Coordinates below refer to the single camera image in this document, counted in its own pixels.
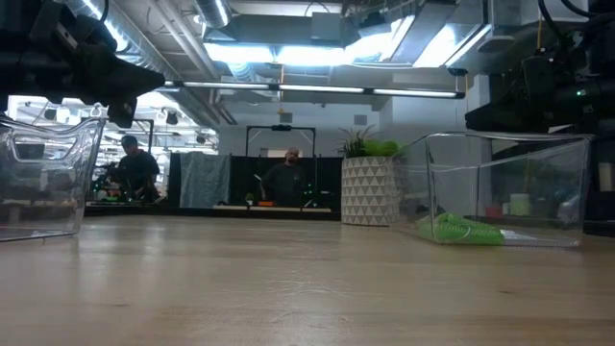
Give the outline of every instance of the black shirt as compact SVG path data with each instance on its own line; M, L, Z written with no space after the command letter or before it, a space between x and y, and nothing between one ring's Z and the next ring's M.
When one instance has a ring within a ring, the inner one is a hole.
M306 176L297 165L280 163L262 178L262 185L274 191L277 206L300 207Z
M139 151L135 156L125 156L120 160L117 168L126 174L131 190L136 191L145 185L146 179L151 179L160 173L158 163L154 157L146 152Z

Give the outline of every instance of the person in dark shirt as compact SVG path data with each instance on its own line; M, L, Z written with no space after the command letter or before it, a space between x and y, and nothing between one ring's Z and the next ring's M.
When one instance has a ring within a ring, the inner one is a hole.
M267 199L266 191L273 191L276 206L300 207L302 192L306 181L304 170L297 164L299 150L290 148L286 160L271 168L260 182L262 198Z
M158 198L158 191L154 186L156 176L160 169L156 159L138 147L134 136L122 137L122 148L126 156L119 162L117 168L122 174L122 184L128 184L127 189L137 199L153 202Z

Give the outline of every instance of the potted plant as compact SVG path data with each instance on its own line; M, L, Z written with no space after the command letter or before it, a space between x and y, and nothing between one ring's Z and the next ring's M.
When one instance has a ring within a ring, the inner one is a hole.
M342 130L342 222L349 225L388 226L387 184L390 157L399 146L394 141L370 138L366 131Z
M252 192L248 192L248 194L246 194L246 203L248 206L252 206L254 203L254 194Z

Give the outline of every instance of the bald man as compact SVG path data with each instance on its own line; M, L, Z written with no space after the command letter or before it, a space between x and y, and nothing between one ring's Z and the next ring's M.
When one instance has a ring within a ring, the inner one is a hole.
M285 155L286 160L271 168L260 182L262 199L273 197L276 206L300 207L306 175L297 164L299 162L299 149L290 148ZM273 191L268 196L266 191Z

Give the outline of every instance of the gray curtain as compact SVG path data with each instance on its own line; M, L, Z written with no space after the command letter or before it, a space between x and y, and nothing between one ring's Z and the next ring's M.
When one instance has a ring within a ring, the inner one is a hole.
M231 158L182 154L181 208L212 208L218 202L228 202Z

